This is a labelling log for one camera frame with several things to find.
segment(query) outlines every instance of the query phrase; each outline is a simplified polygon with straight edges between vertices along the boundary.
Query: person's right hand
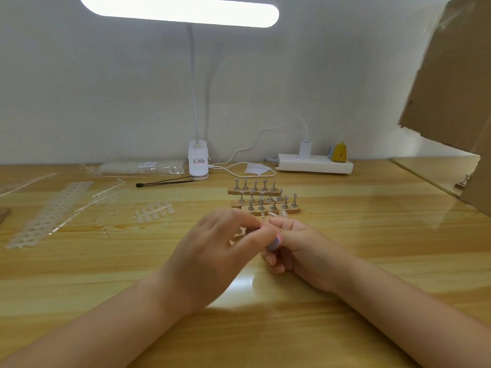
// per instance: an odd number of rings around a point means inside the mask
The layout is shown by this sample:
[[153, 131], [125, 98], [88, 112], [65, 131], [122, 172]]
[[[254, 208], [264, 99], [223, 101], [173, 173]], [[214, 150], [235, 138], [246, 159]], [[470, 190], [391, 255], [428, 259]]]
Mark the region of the person's right hand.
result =
[[336, 271], [352, 256], [315, 228], [297, 220], [273, 217], [270, 223], [281, 229], [282, 236], [278, 249], [261, 253], [271, 271], [292, 271], [320, 290], [335, 292]]

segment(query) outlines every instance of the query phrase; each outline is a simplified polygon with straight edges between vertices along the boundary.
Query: wooden desk surface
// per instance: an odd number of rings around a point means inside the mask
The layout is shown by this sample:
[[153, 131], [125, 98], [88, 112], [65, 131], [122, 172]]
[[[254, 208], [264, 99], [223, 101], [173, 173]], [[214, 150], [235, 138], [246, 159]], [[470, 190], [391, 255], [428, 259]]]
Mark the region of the wooden desk surface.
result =
[[[68, 182], [94, 180], [78, 166], [0, 167], [0, 185], [52, 171], [58, 175], [0, 198], [0, 206], [13, 211], [0, 226], [0, 247]], [[490, 218], [386, 160], [356, 162], [350, 177], [280, 172], [275, 179], [287, 195], [298, 194], [299, 220], [491, 322]], [[0, 250], [0, 358], [143, 277], [201, 216], [233, 198], [226, 193], [233, 178], [224, 172], [189, 185], [138, 190], [135, 179], [127, 181], [116, 211], [111, 204], [93, 206], [37, 247]], [[113, 183], [97, 179], [78, 206]], [[165, 199], [177, 210], [170, 223], [132, 219], [136, 208]], [[339, 299], [291, 274], [273, 276], [256, 258], [212, 306], [179, 322], [132, 366], [415, 364]]]
[[394, 157], [398, 165], [410, 170], [433, 185], [455, 196], [462, 190], [455, 184], [462, 182], [466, 174], [476, 169], [480, 156], [441, 156], [441, 157]]

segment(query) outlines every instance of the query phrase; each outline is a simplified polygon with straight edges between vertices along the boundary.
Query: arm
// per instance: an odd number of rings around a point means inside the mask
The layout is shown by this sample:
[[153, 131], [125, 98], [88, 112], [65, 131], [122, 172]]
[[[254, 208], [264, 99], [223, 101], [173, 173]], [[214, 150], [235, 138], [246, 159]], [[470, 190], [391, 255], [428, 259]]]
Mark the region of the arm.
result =
[[[255, 231], [232, 246], [240, 227]], [[218, 298], [276, 235], [248, 212], [214, 212], [156, 272], [11, 355], [0, 368], [125, 367], [179, 319]]]
[[271, 270], [296, 272], [332, 291], [425, 368], [477, 368], [491, 362], [491, 328], [419, 288], [356, 258], [302, 223], [273, 218], [282, 246], [262, 254]]

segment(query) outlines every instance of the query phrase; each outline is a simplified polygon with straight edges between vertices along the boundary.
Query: power strip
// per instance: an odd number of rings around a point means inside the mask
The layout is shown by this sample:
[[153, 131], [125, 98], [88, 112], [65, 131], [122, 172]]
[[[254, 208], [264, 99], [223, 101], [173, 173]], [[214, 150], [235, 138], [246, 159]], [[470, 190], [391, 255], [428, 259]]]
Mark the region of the power strip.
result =
[[278, 160], [277, 170], [336, 174], [351, 174], [353, 172], [351, 161], [335, 162], [327, 156], [311, 155], [310, 158], [303, 159], [295, 154], [278, 154]]

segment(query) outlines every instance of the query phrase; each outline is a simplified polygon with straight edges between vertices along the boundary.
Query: white wall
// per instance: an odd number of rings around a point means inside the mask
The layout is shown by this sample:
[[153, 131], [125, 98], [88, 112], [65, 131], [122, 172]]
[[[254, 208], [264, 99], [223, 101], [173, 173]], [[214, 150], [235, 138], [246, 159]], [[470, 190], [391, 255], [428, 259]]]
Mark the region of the white wall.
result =
[[[257, 0], [270, 29], [199, 25], [201, 137], [214, 161], [264, 127], [302, 116], [313, 151], [351, 158], [462, 152], [399, 129], [432, 28], [448, 0]], [[193, 137], [182, 24], [104, 18], [79, 0], [0, 0], [0, 163], [186, 157]], [[237, 160], [294, 153], [303, 128], [263, 134]]]

